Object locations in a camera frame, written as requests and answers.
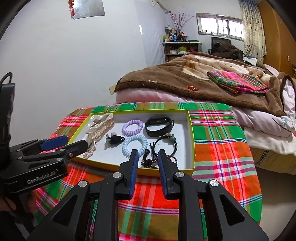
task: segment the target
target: human hand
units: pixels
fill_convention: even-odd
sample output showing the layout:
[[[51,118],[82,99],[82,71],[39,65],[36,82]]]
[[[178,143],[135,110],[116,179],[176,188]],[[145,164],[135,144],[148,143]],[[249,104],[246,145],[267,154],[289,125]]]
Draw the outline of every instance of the human hand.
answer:
[[[16,206],[13,203],[13,201],[9,200],[8,198],[6,198],[6,200],[7,200],[8,204],[11,206],[11,208],[13,210],[15,210]],[[33,190],[33,191],[29,192],[28,207],[29,207],[29,210],[30,210],[31,213],[36,211],[36,190]],[[0,197],[0,211],[5,211],[5,212],[10,211],[10,208],[5,203],[3,197]]]

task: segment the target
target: teal bead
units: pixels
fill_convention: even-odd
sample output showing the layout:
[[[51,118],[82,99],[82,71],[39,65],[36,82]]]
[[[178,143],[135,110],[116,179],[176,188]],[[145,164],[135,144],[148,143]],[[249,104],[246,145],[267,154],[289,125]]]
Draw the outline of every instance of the teal bead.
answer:
[[[173,136],[172,136],[172,137],[169,138],[169,140],[170,140],[171,142],[174,142],[174,141],[176,140],[176,137],[173,137]]]

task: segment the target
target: silver poster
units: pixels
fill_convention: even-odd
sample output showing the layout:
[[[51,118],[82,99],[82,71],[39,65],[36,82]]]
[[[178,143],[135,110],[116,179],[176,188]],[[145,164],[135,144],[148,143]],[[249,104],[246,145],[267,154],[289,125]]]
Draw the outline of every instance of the silver poster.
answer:
[[[104,16],[103,0],[74,0],[73,19]]]

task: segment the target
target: curtain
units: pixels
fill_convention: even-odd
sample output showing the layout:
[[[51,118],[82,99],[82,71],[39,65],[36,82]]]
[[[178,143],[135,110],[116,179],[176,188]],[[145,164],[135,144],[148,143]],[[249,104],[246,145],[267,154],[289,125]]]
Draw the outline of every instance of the curtain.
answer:
[[[266,55],[263,24],[257,2],[255,0],[239,0],[244,22],[244,55],[264,60]]]

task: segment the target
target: floor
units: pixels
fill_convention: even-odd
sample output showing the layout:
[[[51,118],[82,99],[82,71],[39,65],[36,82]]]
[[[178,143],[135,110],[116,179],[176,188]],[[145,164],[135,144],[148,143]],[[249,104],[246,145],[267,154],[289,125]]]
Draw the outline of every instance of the floor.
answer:
[[[257,168],[262,190],[261,228],[273,241],[279,236],[296,209],[296,176]]]

